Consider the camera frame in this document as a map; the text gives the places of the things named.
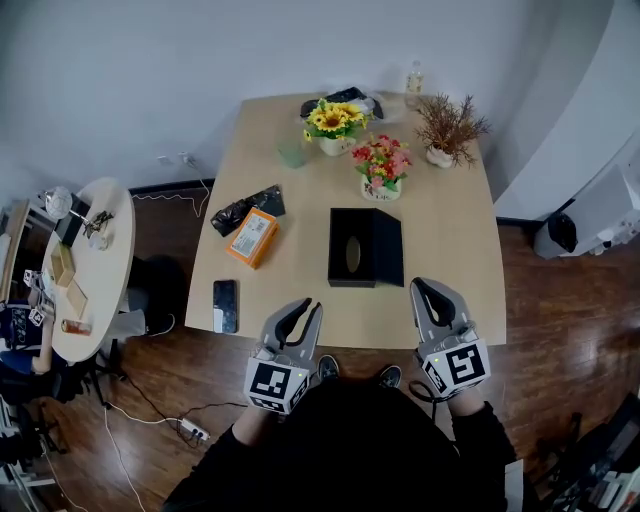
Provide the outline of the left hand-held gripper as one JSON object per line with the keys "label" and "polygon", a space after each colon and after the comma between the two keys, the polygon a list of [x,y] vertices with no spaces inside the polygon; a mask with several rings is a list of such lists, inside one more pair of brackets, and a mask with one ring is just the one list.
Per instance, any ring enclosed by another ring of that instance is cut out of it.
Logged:
{"label": "left hand-held gripper", "polygon": [[248,359],[244,382],[244,395],[253,406],[288,415],[310,388],[323,317],[320,302],[313,307],[300,339],[287,342],[287,338],[311,302],[311,298],[290,302],[265,321],[264,344],[258,344]]}

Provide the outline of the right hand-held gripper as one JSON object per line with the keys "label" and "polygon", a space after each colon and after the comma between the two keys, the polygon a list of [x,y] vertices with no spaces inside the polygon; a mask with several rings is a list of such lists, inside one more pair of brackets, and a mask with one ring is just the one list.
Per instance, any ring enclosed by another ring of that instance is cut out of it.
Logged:
{"label": "right hand-held gripper", "polygon": [[[487,345],[478,337],[461,294],[436,280],[416,277],[410,284],[414,321],[421,342],[417,357],[435,399],[448,400],[491,376]],[[453,330],[437,341],[432,327]]]}

